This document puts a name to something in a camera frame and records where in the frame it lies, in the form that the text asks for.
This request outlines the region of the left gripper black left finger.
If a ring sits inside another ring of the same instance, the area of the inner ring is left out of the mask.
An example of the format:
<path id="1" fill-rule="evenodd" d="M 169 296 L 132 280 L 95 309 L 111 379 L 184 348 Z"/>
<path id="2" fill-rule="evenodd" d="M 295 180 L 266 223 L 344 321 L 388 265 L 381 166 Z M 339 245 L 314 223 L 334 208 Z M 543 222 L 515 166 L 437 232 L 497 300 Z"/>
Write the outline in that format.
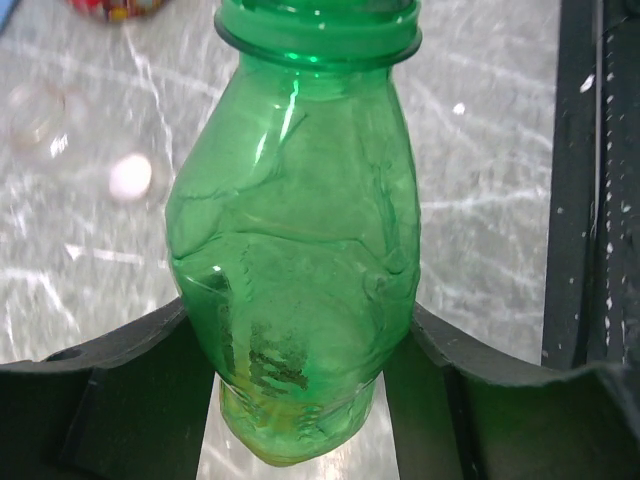
<path id="1" fill-rule="evenodd" d="M 1 367 L 4 479 L 193 479 L 214 370 L 180 300 Z"/>

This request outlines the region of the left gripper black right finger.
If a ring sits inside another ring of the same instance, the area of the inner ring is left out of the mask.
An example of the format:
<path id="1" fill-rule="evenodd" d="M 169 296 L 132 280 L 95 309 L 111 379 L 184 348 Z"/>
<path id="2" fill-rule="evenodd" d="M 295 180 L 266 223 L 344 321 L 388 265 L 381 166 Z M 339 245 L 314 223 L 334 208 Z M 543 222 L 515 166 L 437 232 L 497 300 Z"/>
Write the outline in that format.
<path id="1" fill-rule="evenodd" d="M 635 479 L 639 372 L 551 370 L 422 307 L 384 370 L 403 479 Z"/>

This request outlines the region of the green plastic bottle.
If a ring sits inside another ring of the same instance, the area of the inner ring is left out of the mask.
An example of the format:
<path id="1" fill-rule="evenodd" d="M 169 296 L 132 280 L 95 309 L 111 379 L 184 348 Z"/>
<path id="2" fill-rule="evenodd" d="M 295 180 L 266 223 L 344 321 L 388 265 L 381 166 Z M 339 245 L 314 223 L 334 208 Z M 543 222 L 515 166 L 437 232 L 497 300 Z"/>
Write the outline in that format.
<path id="1" fill-rule="evenodd" d="M 239 64 L 166 206 L 169 260 L 221 414 L 289 466 L 364 424 L 420 278 L 416 171 L 392 78 L 416 1 L 225 1 Z"/>

